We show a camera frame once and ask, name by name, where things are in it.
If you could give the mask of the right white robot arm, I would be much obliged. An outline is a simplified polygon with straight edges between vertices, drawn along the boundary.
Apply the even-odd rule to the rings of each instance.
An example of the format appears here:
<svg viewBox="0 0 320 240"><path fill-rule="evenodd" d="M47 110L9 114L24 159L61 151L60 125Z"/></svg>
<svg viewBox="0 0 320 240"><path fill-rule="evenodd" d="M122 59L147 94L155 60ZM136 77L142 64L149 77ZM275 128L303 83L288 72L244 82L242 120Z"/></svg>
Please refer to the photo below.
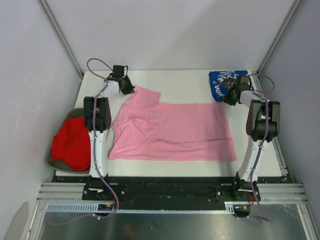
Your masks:
<svg viewBox="0 0 320 240"><path fill-rule="evenodd" d="M235 183L230 188L231 196L242 201L248 196L258 180L258 167L266 147L280 131L281 104L263 97L261 91L252 89L250 75L240 75L234 85L222 98L223 102L235 106L248 107L246 134L248 145L241 167L235 175Z"/></svg>

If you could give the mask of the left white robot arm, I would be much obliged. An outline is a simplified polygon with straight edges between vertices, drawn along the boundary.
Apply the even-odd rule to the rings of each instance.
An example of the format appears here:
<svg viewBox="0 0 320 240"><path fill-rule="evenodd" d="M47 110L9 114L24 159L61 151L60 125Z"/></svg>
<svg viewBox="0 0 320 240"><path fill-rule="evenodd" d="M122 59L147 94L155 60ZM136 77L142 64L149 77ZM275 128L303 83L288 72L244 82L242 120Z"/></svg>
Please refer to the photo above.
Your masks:
<svg viewBox="0 0 320 240"><path fill-rule="evenodd" d="M114 65L111 73L102 78L102 88L94 96L83 100L84 125L90 139L89 175L92 178L108 175L107 138L112 124L110 99L118 93L129 95L135 92L128 71L127 65Z"/></svg>

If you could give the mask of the pink t shirt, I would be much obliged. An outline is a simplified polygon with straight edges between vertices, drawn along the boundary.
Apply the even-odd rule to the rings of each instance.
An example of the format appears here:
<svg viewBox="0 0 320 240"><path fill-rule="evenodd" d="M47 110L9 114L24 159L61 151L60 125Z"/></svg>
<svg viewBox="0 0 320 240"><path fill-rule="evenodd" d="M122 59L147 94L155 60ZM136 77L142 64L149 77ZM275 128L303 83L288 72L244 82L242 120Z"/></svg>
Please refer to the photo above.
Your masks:
<svg viewBox="0 0 320 240"><path fill-rule="evenodd" d="M112 160L234 162L236 153L222 103L161 103L140 86L112 123Z"/></svg>

